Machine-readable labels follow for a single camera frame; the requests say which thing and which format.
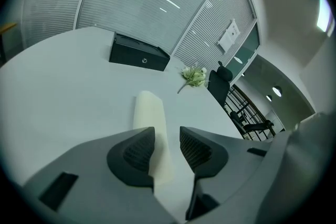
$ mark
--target office chair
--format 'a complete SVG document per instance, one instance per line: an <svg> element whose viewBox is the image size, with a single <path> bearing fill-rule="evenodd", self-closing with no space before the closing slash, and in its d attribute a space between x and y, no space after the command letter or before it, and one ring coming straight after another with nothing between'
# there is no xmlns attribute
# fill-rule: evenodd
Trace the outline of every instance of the office chair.
<svg viewBox="0 0 336 224"><path fill-rule="evenodd" d="M222 62L218 61L217 72L212 70L209 76L208 90L223 108L230 89L230 81L233 78L232 72L223 67Z"/></svg>

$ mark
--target metal railing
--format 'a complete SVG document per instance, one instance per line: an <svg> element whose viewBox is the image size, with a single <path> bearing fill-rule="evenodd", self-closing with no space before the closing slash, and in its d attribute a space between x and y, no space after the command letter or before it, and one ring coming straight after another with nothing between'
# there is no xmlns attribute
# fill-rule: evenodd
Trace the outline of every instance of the metal railing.
<svg viewBox="0 0 336 224"><path fill-rule="evenodd" d="M232 110L236 111L237 114L240 114L240 120L245 121L247 124L257 124L266 122L265 116L259 111L256 105L251 101L251 99L242 92L242 90L237 86L233 85L227 95L227 99L230 100L234 105L232 108L228 102L225 104ZM275 132L270 127L268 129L272 137L275 136ZM251 133L254 133L260 141L269 139L270 137L266 135L265 131L251 131L243 135L244 139L254 140Z"/></svg>

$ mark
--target white table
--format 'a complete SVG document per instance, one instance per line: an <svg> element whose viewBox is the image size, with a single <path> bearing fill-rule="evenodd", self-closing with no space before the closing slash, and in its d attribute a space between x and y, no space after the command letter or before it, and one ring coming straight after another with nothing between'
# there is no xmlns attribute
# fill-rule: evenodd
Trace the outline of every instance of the white table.
<svg viewBox="0 0 336 224"><path fill-rule="evenodd" d="M4 165L22 185L39 169L85 141L132 129L135 97L162 99L175 180L156 195L184 219L193 173L180 151L179 128L190 126L241 138L205 87L178 89L182 62L164 72L109 63L113 32L89 27L48 38L0 69L0 128Z"/></svg>

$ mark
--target white roll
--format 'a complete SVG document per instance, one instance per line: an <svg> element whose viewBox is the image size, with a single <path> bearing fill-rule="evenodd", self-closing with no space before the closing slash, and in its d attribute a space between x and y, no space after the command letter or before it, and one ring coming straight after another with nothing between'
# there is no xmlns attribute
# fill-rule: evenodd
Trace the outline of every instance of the white roll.
<svg viewBox="0 0 336 224"><path fill-rule="evenodd" d="M174 178L172 159L168 147L167 128L162 100L149 91L142 91L136 98L133 128L155 128L155 149L150 159L149 175L155 187Z"/></svg>

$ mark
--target black box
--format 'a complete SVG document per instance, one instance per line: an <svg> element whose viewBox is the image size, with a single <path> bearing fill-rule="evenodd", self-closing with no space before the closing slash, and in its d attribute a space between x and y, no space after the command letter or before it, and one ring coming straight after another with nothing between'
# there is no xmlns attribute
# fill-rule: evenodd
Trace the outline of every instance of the black box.
<svg viewBox="0 0 336 224"><path fill-rule="evenodd" d="M163 71L169 60L159 47L116 33L109 61Z"/></svg>

